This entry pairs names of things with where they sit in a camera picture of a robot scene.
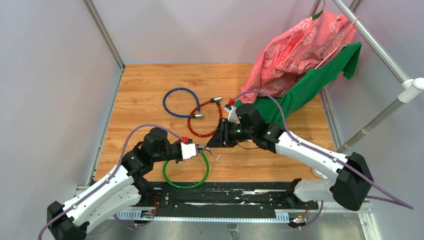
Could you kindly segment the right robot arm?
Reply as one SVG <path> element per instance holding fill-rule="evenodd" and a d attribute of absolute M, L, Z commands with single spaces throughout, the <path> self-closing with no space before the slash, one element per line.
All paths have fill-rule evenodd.
<path fill-rule="evenodd" d="M 258 148 L 288 156 L 317 170 L 320 180 L 294 180 L 285 195 L 286 204 L 298 209 L 309 201 L 332 201 L 350 211 L 358 211 L 373 181 L 365 158 L 333 152 L 304 140 L 283 126 L 267 123 L 252 104 L 231 107 L 229 118 L 221 118 L 208 148 L 233 148 L 251 140 Z"/>

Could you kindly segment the red cable lock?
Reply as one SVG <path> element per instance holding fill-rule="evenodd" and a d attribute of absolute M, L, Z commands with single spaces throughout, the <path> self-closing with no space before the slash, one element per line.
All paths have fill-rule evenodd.
<path fill-rule="evenodd" d="M 223 117 L 221 100 L 218 100 L 218 97 L 206 100 L 200 103 L 199 107 L 195 106 L 190 115 L 199 114 L 199 110 L 204 113 L 204 119 L 189 118 L 187 120 L 188 130 L 196 137 L 211 137 L 217 130 L 220 118 Z"/>

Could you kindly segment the blue cable lock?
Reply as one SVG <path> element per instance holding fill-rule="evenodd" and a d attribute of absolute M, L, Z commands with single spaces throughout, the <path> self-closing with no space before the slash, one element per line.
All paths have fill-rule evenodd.
<path fill-rule="evenodd" d="M 187 95 L 181 95 L 181 94 L 177 94 L 177 96 L 172 96 L 171 97 L 171 101 L 173 105 L 176 104 L 187 104 L 189 102 L 188 100 L 188 94 L 190 94 L 192 97 L 192 99 L 194 100 L 195 104 L 196 104 L 196 108 L 194 109 L 194 113 L 189 113 L 189 114 L 179 114 L 179 113 L 175 113 L 174 111 L 170 110 L 167 106 L 168 98 L 170 97 L 170 95 L 173 95 L 175 92 L 187 92 Z M 204 118 L 204 114 L 201 112 L 201 104 L 199 101 L 198 96 L 190 89 L 185 88 L 185 87 L 176 87 L 173 88 L 171 90 L 169 90 L 163 97 L 162 99 L 162 106 L 164 108 L 164 110 L 177 118 L 185 118 L 185 119 L 203 119 Z"/>

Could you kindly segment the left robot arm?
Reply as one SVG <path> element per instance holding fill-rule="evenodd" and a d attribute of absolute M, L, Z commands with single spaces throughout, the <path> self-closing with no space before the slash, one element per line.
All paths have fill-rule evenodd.
<path fill-rule="evenodd" d="M 49 231 L 56 240 L 84 240 L 101 223 L 121 210 L 139 204 L 149 206 L 154 188 L 145 179 L 157 162 L 184 161 L 198 155 L 190 138 L 177 136 L 170 142 L 171 130 L 149 124 L 150 131 L 132 150 L 123 151 L 118 163 L 103 178 L 64 203 L 54 201 L 47 207 L 46 225 L 38 234 Z"/>

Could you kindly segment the green cable lock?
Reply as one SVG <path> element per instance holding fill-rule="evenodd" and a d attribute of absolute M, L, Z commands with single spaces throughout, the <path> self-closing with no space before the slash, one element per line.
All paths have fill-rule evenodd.
<path fill-rule="evenodd" d="M 176 189 L 195 189 L 195 188 L 201 187 L 208 179 L 210 175 L 211 167 L 210 167 L 210 162 L 208 157 L 202 152 L 200 153 L 200 155 L 205 165 L 205 172 L 202 179 L 200 179 L 199 181 L 191 181 L 191 182 L 190 181 L 178 181 L 178 182 L 173 181 L 168 177 L 168 174 L 167 174 L 167 167 L 168 167 L 169 161 L 165 161 L 162 167 L 162 176 L 165 182 L 171 187 Z"/>

